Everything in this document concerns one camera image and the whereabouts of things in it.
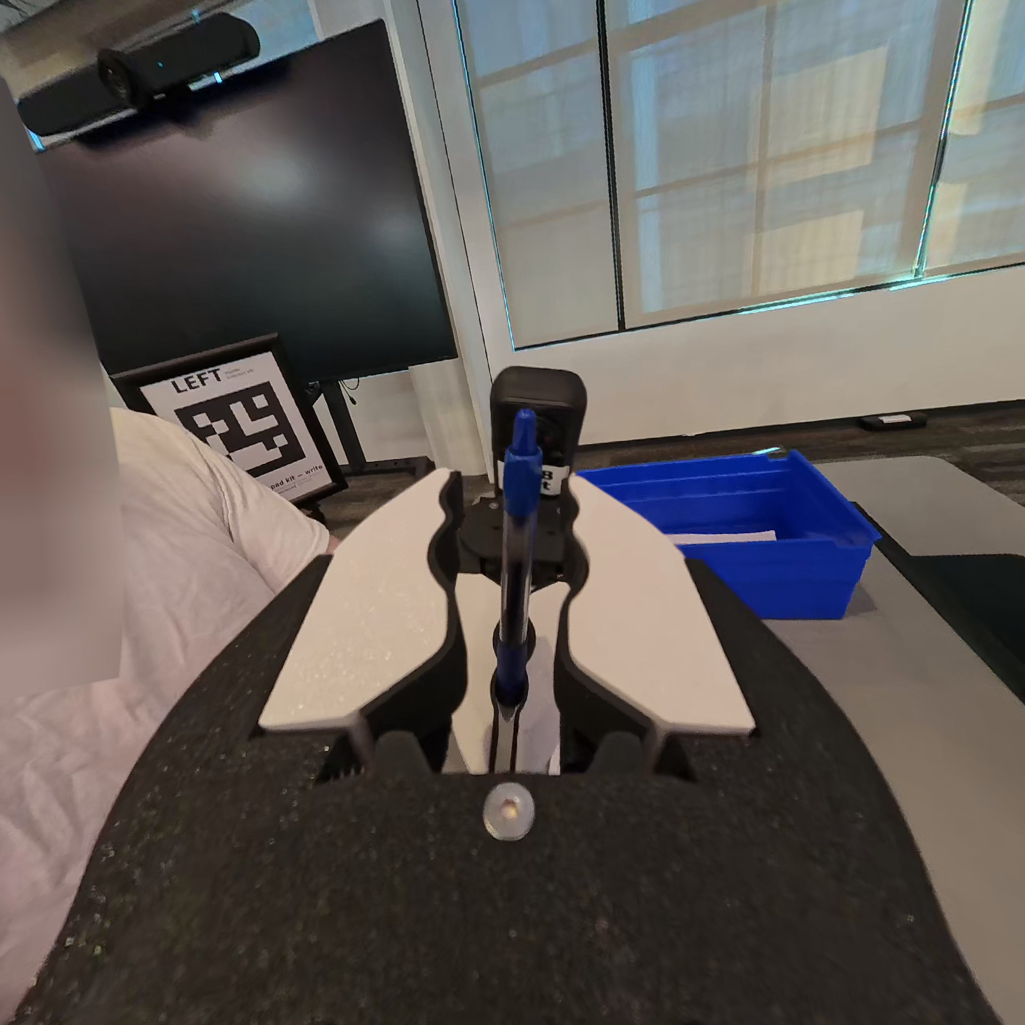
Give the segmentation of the black framed marker sign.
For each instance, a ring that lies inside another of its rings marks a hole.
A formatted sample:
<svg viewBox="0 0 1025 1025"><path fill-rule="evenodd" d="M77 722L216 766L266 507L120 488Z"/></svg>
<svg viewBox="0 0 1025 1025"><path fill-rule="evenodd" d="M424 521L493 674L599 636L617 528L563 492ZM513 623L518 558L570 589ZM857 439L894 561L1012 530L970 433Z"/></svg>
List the black framed marker sign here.
<svg viewBox="0 0 1025 1025"><path fill-rule="evenodd" d="M113 374L124 404L179 425L304 509L348 488L276 334Z"/></svg>

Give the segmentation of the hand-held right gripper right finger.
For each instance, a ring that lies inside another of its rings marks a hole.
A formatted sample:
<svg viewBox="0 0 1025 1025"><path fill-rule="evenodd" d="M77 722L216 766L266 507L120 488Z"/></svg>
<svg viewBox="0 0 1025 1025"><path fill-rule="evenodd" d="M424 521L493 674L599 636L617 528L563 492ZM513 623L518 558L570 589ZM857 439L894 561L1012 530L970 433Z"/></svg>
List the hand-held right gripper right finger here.
<svg viewBox="0 0 1025 1025"><path fill-rule="evenodd" d="M746 741L750 707L680 549L588 480L563 489L565 580L555 648L559 771L625 735L659 771L684 738Z"/></svg>

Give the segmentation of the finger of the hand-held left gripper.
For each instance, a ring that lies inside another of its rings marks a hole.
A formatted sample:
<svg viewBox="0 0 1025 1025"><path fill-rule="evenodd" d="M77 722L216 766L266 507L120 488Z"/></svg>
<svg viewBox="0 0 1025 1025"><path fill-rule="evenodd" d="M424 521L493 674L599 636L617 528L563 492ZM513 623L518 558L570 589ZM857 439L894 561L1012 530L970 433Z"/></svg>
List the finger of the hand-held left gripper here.
<svg viewBox="0 0 1025 1025"><path fill-rule="evenodd" d="M460 574L455 598L467 649L466 695L453 713L452 735L468 773L489 771L494 709L491 679L496 655L493 634L500 616L500 586L480 574Z"/></svg>
<svg viewBox="0 0 1025 1025"><path fill-rule="evenodd" d="M527 663L528 690L519 711L516 774L554 773L559 746L559 712L555 699L555 647L547 636L536 634Z"/></svg>

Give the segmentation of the blue retractable pen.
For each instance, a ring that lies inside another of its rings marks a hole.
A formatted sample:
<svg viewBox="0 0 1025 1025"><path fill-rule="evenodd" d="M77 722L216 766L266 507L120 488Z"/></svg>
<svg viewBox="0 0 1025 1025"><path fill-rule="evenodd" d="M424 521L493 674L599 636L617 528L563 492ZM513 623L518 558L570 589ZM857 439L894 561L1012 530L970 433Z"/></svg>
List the blue retractable pen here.
<svg viewBox="0 0 1025 1025"><path fill-rule="evenodd" d="M506 707L522 704L528 685L529 603L542 473L536 416L524 408L515 416L502 477L501 606L494 691L499 704Z"/></svg>

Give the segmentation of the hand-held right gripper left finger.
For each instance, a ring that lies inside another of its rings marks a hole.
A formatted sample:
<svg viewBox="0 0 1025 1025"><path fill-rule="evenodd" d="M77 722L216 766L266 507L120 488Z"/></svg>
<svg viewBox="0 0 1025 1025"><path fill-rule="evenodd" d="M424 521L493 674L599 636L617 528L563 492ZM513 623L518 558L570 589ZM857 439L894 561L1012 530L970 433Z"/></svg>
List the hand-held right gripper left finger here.
<svg viewBox="0 0 1025 1025"><path fill-rule="evenodd" d="M275 682L265 734L340 729L358 758L408 732L449 758L467 694L456 603L460 471L438 468L354 527L337 546Z"/></svg>

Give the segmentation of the large black screen on stand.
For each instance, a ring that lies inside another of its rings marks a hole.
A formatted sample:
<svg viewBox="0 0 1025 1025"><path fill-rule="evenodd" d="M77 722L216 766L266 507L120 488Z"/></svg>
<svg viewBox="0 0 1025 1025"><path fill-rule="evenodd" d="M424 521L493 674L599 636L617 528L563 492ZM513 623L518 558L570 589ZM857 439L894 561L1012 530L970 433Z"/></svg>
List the large black screen on stand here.
<svg viewBox="0 0 1025 1025"><path fill-rule="evenodd" d="M385 20L37 158L109 378L268 335L304 385L457 358Z"/></svg>

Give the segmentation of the black video bar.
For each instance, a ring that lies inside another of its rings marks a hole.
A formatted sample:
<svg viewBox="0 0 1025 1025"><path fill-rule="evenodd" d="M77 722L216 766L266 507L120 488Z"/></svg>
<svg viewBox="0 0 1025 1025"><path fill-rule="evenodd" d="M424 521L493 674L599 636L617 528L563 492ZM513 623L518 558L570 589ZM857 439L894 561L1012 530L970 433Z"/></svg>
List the black video bar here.
<svg viewBox="0 0 1025 1025"><path fill-rule="evenodd" d="M204 78L258 58L261 39L248 22L217 12L130 49L106 48L96 60L20 96L23 126L63 135L110 116L146 109Z"/></svg>

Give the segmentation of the window with white blind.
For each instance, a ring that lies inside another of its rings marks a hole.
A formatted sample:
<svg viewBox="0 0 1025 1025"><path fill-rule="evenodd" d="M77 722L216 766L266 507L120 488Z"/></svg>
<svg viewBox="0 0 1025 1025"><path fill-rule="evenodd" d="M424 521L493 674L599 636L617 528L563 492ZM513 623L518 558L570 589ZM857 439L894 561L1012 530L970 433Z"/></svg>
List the window with white blind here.
<svg viewBox="0 0 1025 1025"><path fill-rule="evenodd" d="M514 348L1023 264L1023 2L452 8Z"/></svg>

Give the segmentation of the dark table mat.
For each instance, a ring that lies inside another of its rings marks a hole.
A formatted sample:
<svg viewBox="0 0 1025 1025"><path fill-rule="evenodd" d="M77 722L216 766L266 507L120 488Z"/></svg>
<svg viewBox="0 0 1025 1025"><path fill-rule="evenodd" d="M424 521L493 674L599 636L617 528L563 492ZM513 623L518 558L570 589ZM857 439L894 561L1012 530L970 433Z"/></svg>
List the dark table mat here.
<svg viewBox="0 0 1025 1025"><path fill-rule="evenodd" d="M946 624L1024 700L1024 557L911 556L881 548Z"/></svg>

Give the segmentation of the blue plastic bin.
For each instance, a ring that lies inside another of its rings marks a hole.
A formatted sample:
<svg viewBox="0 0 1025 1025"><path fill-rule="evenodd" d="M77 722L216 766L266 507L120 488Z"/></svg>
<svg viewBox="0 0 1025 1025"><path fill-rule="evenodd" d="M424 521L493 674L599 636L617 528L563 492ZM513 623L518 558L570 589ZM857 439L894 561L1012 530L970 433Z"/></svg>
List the blue plastic bin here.
<svg viewBox="0 0 1025 1025"><path fill-rule="evenodd" d="M775 542L674 545L767 620L838 620L880 539L801 455L768 452L596 468L582 477L672 533L774 530Z"/></svg>

